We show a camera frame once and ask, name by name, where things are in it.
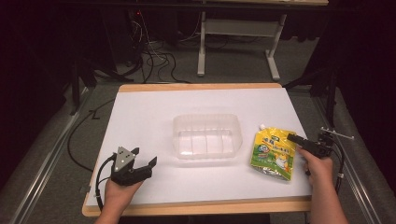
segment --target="black cable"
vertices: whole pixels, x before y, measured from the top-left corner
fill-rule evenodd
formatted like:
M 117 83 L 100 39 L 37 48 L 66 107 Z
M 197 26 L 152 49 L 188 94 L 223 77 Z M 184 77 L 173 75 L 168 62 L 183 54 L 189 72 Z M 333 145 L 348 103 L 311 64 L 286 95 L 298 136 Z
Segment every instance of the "black cable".
M 217 38 L 220 37 L 220 35 L 209 35 L 208 37 L 210 37 L 210 36 L 217 37 Z M 230 38 L 228 36 L 226 36 L 225 38 L 219 38 L 219 39 L 220 40 L 224 40 L 225 39 L 225 43 L 223 43 L 222 46 L 220 46 L 220 47 L 210 47 L 207 44 L 205 44 L 205 47 L 207 47 L 208 49 L 222 49 L 225 46 L 227 46 L 228 42 L 230 41 Z
M 176 59 L 175 59 L 175 57 L 174 57 L 173 54 L 169 53 L 169 55 L 172 57 L 172 59 L 173 59 L 173 61 L 174 61 L 174 67 L 172 68 L 172 71 L 171 71 L 171 77 L 175 80 L 175 82 L 190 83 L 189 81 L 181 80 L 181 79 L 175 78 L 175 76 L 174 76 L 174 71 L 175 71 L 175 69 L 176 69 Z
M 142 77 L 143 77 L 143 80 L 146 80 L 146 77 L 145 77 L 145 69 L 143 69 L 143 67 L 142 67 Z
M 148 56 L 149 56 L 150 59 L 151 59 L 151 63 L 154 64 L 154 59 L 152 58 L 152 56 L 151 56 L 150 53 L 148 54 Z M 152 65 L 152 66 L 150 67 L 148 76 L 145 77 L 145 79 L 143 80 L 143 84 L 146 84 L 146 83 L 148 82 L 149 78 L 151 77 L 151 74 L 152 74 L 152 70 L 153 70 L 153 69 L 154 69 L 154 66 Z
M 161 66 L 161 67 L 158 69 L 158 72 L 157 72 L 157 77 L 158 77 L 161 81 L 165 81 L 165 80 L 163 80 L 163 79 L 161 78 L 161 70 L 163 70 L 163 68 L 165 68 L 166 66 L 169 65 L 168 56 L 165 55 L 165 54 L 164 54 L 164 56 L 165 56 L 165 62 L 163 63 L 163 66 Z
M 105 74 L 106 74 L 107 76 L 102 76 L 102 75 L 100 75 L 100 74 L 98 74 L 98 73 L 96 73 L 96 72 L 94 72 L 94 75 L 95 75 L 96 77 L 99 77 L 99 78 L 102 78 L 102 79 L 116 79 L 116 80 L 118 80 L 118 81 L 128 81 L 128 82 L 132 82 L 132 81 L 134 81 L 134 80 L 133 80 L 133 79 L 127 78 L 127 76 L 129 76 L 129 75 L 135 73 L 137 70 L 139 70 L 139 69 L 142 67 L 142 65 L 143 65 L 143 59 L 142 59 L 142 57 L 139 57 L 139 59 L 137 60 L 136 64 L 134 65 L 134 68 L 132 68 L 131 70 L 129 70 L 129 71 L 126 72 L 126 73 L 118 74 L 118 73 L 116 73 L 116 72 L 114 72 L 114 71 L 111 71 L 111 73 L 112 73 L 113 75 L 112 75 L 112 76 L 109 76 L 108 73 L 110 72 L 110 70 L 107 70 L 107 73 L 105 72 Z
M 338 191 L 340 190 L 340 187 L 341 187 L 341 182 L 344 178 L 343 170 L 344 170 L 344 163 L 345 163 L 345 152 L 344 152 L 344 149 L 337 142 L 335 142 L 335 141 L 333 141 L 333 142 L 335 143 L 335 145 L 337 146 L 338 150 L 341 153 L 340 168 L 339 168 L 337 180 L 335 183 L 335 191 L 338 194 Z
M 134 80 L 132 78 L 127 78 L 125 76 L 129 76 L 129 75 L 133 74 L 134 72 L 136 72 L 137 70 L 139 70 L 140 69 L 140 65 L 141 65 L 140 60 L 138 60 L 136 66 L 133 69 L 131 69 L 128 72 L 120 75 L 120 74 L 118 74 L 116 72 L 111 71 L 110 69 L 107 69 L 107 68 L 103 67 L 99 63 L 96 63 L 96 62 L 91 61 L 89 59 L 81 58 L 81 60 L 83 62 L 87 63 L 90 66 L 90 68 L 92 68 L 93 70 L 102 71 L 106 75 L 108 75 L 110 77 L 113 77 L 116 80 L 121 81 L 121 82 L 134 82 Z
M 113 102 L 114 100 L 115 100 L 115 99 L 111 99 L 111 100 L 105 102 L 104 104 L 98 106 L 98 107 L 95 108 L 94 110 L 90 110 L 90 113 L 89 113 L 84 119 L 82 119 L 82 120 L 79 122 L 78 125 L 76 125 L 76 127 L 75 127 L 75 128 L 73 129 L 73 131 L 70 133 L 69 138 L 67 139 L 67 153 L 69 154 L 70 159 L 71 159 L 76 165 L 78 165 L 79 167 L 81 167 L 81 168 L 83 168 L 83 169 L 85 169 L 85 170 L 87 170 L 87 171 L 93 172 L 93 169 L 88 168 L 87 166 L 81 164 L 80 162 L 78 162 L 78 161 L 73 157 L 72 152 L 71 152 L 71 148 L 70 148 L 71 139 L 72 139 L 72 137 L 73 137 L 73 134 L 76 132 L 77 128 L 78 128 L 78 127 L 79 127 L 90 115 L 92 115 L 93 113 L 95 113 L 98 109 L 102 108 L 103 106 L 105 106 L 105 105 L 107 105 L 107 104 Z
M 199 37 L 199 35 L 194 36 L 192 38 L 189 39 L 185 39 L 185 40 L 179 40 L 177 43 L 186 47 L 195 47 L 201 44 L 201 39 L 197 38 Z
M 100 181 L 99 181 L 99 185 L 103 182 L 103 181 L 105 181 L 105 180 L 107 180 L 107 179 L 109 179 L 110 178 L 110 176 L 108 176 L 108 177 L 106 177 L 106 178 L 103 178 L 103 179 L 101 179 Z
M 147 52 L 144 52 L 145 54 L 147 54 L 147 55 L 151 55 L 152 56 L 152 54 L 149 52 L 149 51 L 147 51 Z M 163 59 L 165 59 L 163 62 L 161 62 L 161 63 L 159 63 L 159 64 L 155 64 L 155 62 L 153 61 L 153 59 L 151 60 L 150 58 L 148 58 L 148 59 L 146 59 L 146 64 L 148 65 L 148 66 L 153 66 L 153 67 L 159 67 L 159 66 L 161 66 L 161 65 L 168 65 L 169 64 L 169 60 L 168 60 L 168 58 L 165 56 L 165 57 L 161 57 L 162 55 L 164 55 L 164 53 L 161 53 L 161 52 L 156 52 L 155 53 L 155 55 L 157 56 L 157 58 L 160 58 L 161 60 L 163 60 Z
M 114 161 L 117 158 L 117 154 L 113 153 L 113 155 L 109 158 L 107 158 L 107 160 L 105 160 L 102 165 L 99 168 L 98 174 L 96 176 L 96 184 L 95 184 L 95 197 L 96 197 L 96 201 L 98 202 L 98 206 L 99 209 L 102 211 L 103 209 L 103 201 L 102 201 L 102 196 L 100 195 L 100 190 L 99 190 L 99 184 L 101 181 L 99 181 L 100 179 L 100 174 L 102 173 L 103 168 L 106 166 L 106 164 L 110 161 Z
M 230 40 L 234 43 L 242 43 L 242 44 L 250 44 L 254 42 L 259 42 L 261 39 L 263 39 L 263 36 L 253 36 L 251 40 L 241 40 L 241 39 L 235 39 L 232 36 L 230 36 Z
M 165 42 L 164 40 L 159 39 L 159 40 L 151 40 L 148 44 L 152 51 L 157 51 L 159 49 L 163 49 L 164 42 Z M 156 44 L 156 43 L 161 43 L 161 45 L 157 48 L 152 47 L 152 44 Z
M 305 224 L 309 224 L 307 212 L 304 212 L 304 219 L 305 219 Z
M 338 153 L 333 150 L 334 154 L 338 157 L 338 160 L 340 161 L 337 179 L 336 179 L 335 186 L 334 186 L 335 191 L 338 194 L 340 187 L 341 187 L 342 179 L 344 178 L 343 170 L 344 170 L 344 163 L 345 163 L 345 152 L 344 152 L 344 149 L 336 141 L 334 141 L 331 137 L 329 137 L 329 136 L 325 136 L 325 137 L 327 139 L 331 140 L 337 146 L 338 150 L 341 153 L 341 155 L 338 155 Z

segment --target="wooden table edge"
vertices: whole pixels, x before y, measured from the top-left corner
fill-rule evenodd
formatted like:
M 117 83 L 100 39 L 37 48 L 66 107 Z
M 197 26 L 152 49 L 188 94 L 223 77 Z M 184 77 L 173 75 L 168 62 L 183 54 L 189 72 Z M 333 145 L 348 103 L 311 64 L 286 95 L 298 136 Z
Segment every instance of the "wooden table edge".
M 264 89 L 282 88 L 278 83 L 202 83 L 202 84 L 126 84 L 119 92 L 131 91 L 197 91 L 197 90 L 228 90 L 228 89 Z
M 273 5 L 309 6 L 309 7 L 325 7 L 329 5 L 328 0 L 206 0 L 206 2 L 273 4 Z
M 198 203 L 162 203 L 128 206 L 123 216 L 186 216 L 210 214 L 252 214 L 274 212 L 307 212 L 311 208 L 310 196 L 287 197 L 262 200 L 233 200 Z M 86 217 L 98 217 L 99 207 L 83 206 Z

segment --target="gray carpet floor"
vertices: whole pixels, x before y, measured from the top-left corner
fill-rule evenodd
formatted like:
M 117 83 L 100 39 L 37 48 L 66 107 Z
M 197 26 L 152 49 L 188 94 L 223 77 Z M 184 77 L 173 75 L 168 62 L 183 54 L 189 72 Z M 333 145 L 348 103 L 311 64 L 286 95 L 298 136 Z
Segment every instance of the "gray carpet floor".
M 191 83 L 273 82 L 263 56 L 264 48 L 268 47 L 269 43 L 265 38 L 252 39 L 238 36 L 225 46 L 223 40 L 208 42 L 204 77 L 196 75 L 198 59 L 196 41 L 179 43 L 177 48 L 153 43 L 152 48 L 157 54 L 153 55 L 155 64 L 166 61 L 162 53 L 173 54 L 177 65 L 173 71 L 176 79 Z M 281 76 L 280 84 L 289 83 L 302 74 L 316 44 L 317 41 L 299 43 L 294 38 L 280 41 L 275 56 Z M 149 74 L 150 67 L 146 64 L 148 56 L 144 57 L 144 73 L 139 71 L 130 76 L 136 83 L 142 82 L 143 76 L 147 77 Z M 148 83 L 173 82 L 172 65 L 173 61 L 170 59 L 168 66 L 162 69 L 160 65 L 154 67 Z M 121 85 L 119 82 L 98 78 L 96 88 L 83 92 L 84 104 L 75 116 L 70 115 L 73 110 L 70 91 L 65 94 L 68 101 L 37 137 L 2 190 L 0 223 L 9 223 L 15 220 L 13 218 L 21 216 L 16 212 L 19 211 L 24 197 L 34 184 L 36 174 L 55 150 L 59 151 L 59 157 L 49 172 L 49 178 L 43 181 L 43 188 L 36 193 L 36 200 L 33 201 L 30 209 L 22 210 L 25 213 L 22 222 L 15 223 L 94 222 L 94 218 L 84 217 L 81 213 L 92 173 L 77 166 L 67 151 L 70 149 L 79 163 L 93 169 L 110 118 L 112 103 L 97 111 L 96 117 L 99 119 L 91 119 L 91 117 L 83 119 L 89 115 L 90 110 L 115 98 L 119 85 Z M 299 87 L 289 91 L 289 94 L 307 137 L 316 140 L 319 128 L 326 127 L 327 122 L 323 117 L 322 99 L 310 97 L 308 88 Z M 336 101 L 334 122 L 337 132 L 355 136 L 354 141 L 339 139 L 347 154 L 346 178 L 339 195 L 346 216 L 350 223 L 396 223 L 394 215 L 396 200 L 393 192 L 365 148 L 339 92 L 336 94 Z M 78 128 L 69 138 L 70 130 L 77 125 Z M 334 161 L 335 168 L 338 163 L 336 158 Z M 271 223 L 304 223 L 304 213 L 273 213 L 270 217 Z

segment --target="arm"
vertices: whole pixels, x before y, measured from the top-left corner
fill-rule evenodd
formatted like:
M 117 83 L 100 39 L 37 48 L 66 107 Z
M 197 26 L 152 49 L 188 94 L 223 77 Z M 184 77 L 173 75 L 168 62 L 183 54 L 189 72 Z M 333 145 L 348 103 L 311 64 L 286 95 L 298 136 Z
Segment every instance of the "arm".
M 332 182 L 332 159 L 297 149 L 307 160 L 309 183 L 312 185 L 311 223 L 348 223 Z
M 124 187 L 108 179 L 105 190 L 105 205 L 95 224 L 117 224 L 122 212 L 131 203 L 134 194 L 142 184 L 143 182 L 139 182 L 132 186 Z

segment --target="white desk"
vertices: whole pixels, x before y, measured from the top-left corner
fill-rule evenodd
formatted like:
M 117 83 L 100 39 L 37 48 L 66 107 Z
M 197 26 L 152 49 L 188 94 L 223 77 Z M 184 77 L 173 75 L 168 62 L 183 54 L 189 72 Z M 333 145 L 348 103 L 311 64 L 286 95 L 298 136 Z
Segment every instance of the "white desk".
M 301 6 L 327 6 L 328 0 L 204 0 L 206 2 L 235 2 L 248 4 L 281 4 Z M 201 13 L 201 45 L 198 55 L 198 76 L 205 75 L 205 36 L 212 35 L 247 35 L 272 37 L 273 43 L 269 49 L 264 50 L 274 81 L 280 80 L 277 71 L 274 54 L 280 35 L 282 34 L 287 15 L 279 16 L 277 21 L 239 21 L 207 19 L 205 12 Z
M 239 118 L 243 143 L 235 158 L 180 161 L 172 145 L 173 118 L 188 113 L 232 113 Z M 99 215 L 94 180 L 99 166 L 118 147 L 140 147 L 134 167 L 158 157 L 152 178 L 136 193 L 126 216 L 308 211 L 310 194 L 304 161 L 296 156 L 290 182 L 249 165 L 259 125 L 305 136 L 290 98 L 278 84 L 169 84 L 120 87 L 99 153 L 91 191 L 82 212 Z M 110 174 L 105 167 L 101 177 Z

